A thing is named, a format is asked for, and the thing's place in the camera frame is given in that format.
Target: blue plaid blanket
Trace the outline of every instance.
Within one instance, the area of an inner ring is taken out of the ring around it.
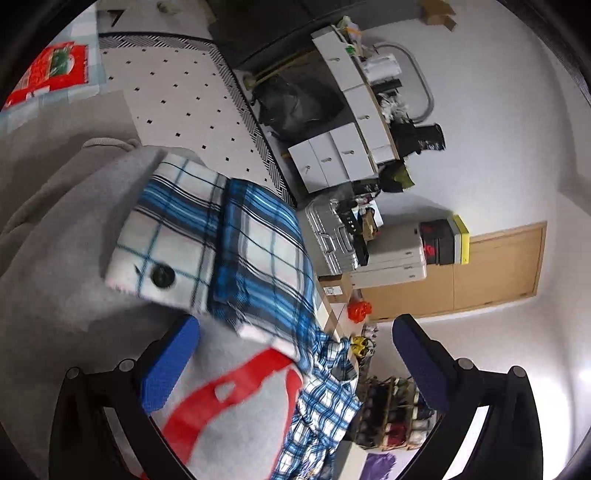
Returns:
[[[173,278],[165,287],[154,282],[163,271]],[[169,154],[126,221],[105,280],[212,314],[311,373],[313,269],[295,212],[264,187]]]
[[[316,325],[312,264],[295,212],[269,190],[228,181],[209,309],[240,336],[271,344],[312,368]]]

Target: silver suitcase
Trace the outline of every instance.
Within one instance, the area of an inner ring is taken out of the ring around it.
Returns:
[[[345,184],[316,196],[297,212],[317,275],[339,275],[359,267],[353,237],[335,211],[338,201],[350,198],[351,194],[350,185]]]

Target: purple cloth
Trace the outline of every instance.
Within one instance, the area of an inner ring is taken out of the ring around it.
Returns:
[[[368,453],[359,480],[388,480],[396,457],[391,453]]]

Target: cardboard box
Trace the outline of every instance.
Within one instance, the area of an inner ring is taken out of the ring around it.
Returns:
[[[378,232],[378,227],[375,224],[374,214],[371,210],[365,212],[362,216],[362,224],[361,227],[363,228],[363,240],[369,242],[375,238],[376,233]]]
[[[314,301],[316,304],[316,320],[322,331],[332,336],[339,319],[333,312],[329,299],[317,280],[314,282],[314,286],[316,287],[316,299]]]
[[[318,277],[318,281],[324,290],[324,294],[331,303],[348,303],[353,293],[351,276],[348,273],[342,275],[330,275]]]
[[[456,26],[449,15],[455,15],[453,8],[443,0],[421,0],[423,13],[421,20],[427,25],[444,25],[449,31],[453,31]]]

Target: plastic bag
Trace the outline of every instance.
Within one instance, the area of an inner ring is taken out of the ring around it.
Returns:
[[[368,301],[354,301],[347,305],[347,315],[353,323],[363,322],[371,311],[371,304]]]
[[[359,480],[388,480],[395,463],[391,453],[369,453]]]
[[[35,96],[88,82],[88,45],[72,41],[50,45],[33,61],[4,108]]]

